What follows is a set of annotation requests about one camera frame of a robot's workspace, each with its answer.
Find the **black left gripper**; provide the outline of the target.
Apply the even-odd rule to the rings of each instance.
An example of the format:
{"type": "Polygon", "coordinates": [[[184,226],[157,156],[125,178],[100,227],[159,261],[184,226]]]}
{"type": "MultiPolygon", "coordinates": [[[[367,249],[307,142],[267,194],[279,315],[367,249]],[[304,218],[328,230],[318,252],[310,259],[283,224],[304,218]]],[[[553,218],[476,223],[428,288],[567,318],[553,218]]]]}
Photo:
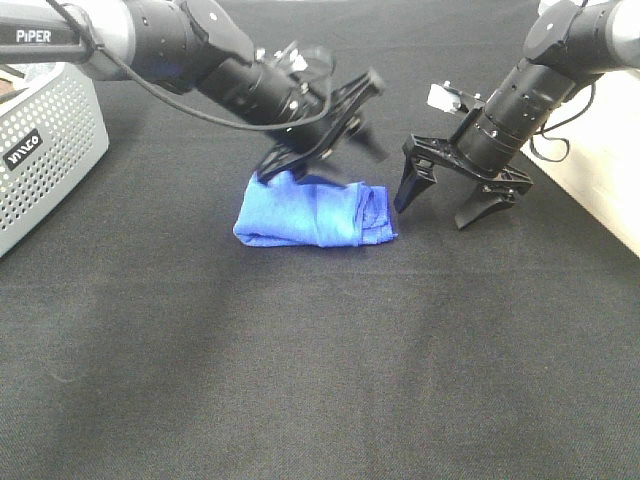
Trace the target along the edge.
{"type": "Polygon", "coordinates": [[[385,88],[373,69],[331,93],[329,111],[321,119],[292,127],[277,135],[278,142],[257,165],[261,183],[269,183],[283,172],[292,174],[299,185],[344,187],[345,177],[332,162],[336,145],[343,139],[354,142],[374,162],[389,157],[373,128],[364,120],[361,107],[385,88]]]}

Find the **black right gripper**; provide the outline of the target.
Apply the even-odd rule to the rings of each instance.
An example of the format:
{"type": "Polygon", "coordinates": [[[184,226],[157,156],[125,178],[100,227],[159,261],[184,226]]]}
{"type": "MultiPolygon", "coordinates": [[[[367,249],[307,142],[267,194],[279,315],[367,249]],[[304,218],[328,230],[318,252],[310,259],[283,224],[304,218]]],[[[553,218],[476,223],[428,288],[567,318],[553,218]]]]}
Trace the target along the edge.
{"type": "Polygon", "coordinates": [[[455,214],[459,230],[511,208],[515,204],[515,193],[524,195],[533,185],[527,173],[509,164],[490,170],[476,166],[457,146],[445,139],[411,134],[402,149],[405,164],[393,201],[397,213],[404,212],[420,194],[436,184],[435,166],[451,169],[479,185],[455,214]]]}

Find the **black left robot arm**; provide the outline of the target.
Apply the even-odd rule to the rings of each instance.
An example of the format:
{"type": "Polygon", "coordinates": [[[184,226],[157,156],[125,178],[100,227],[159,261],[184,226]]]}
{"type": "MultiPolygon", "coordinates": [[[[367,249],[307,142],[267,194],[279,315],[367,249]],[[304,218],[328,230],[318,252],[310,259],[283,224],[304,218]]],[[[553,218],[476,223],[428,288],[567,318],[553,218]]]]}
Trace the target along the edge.
{"type": "Polygon", "coordinates": [[[327,158],[343,139],[386,156],[361,115],[383,92],[376,72],[334,87],[330,51],[291,43],[268,54],[215,1],[5,1],[1,60],[131,79],[169,105],[197,91],[231,113],[230,128],[274,140],[255,171],[262,183],[286,171],[301,183],[335,182],[327,158]]]}

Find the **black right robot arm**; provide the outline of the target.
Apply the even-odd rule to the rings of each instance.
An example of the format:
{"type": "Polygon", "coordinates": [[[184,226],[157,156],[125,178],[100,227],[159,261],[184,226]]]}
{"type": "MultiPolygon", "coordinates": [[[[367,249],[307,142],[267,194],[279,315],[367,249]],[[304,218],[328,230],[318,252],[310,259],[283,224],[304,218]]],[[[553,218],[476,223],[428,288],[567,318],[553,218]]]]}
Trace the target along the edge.
{"type": "Polygon", "coordinates": [[[548,5],[528,33],[521,59],[488,100],[448,83],[432,85],[429,105],[462,121],[447,139],[408,137],[396,211],[435,184],[436,166],[476,183],[456,213],[458,228],[512,207],[532,182],[510,162],[534,135],[545,133],[551,113],[604,73],[638,66],[638,2],[548,5]]]}

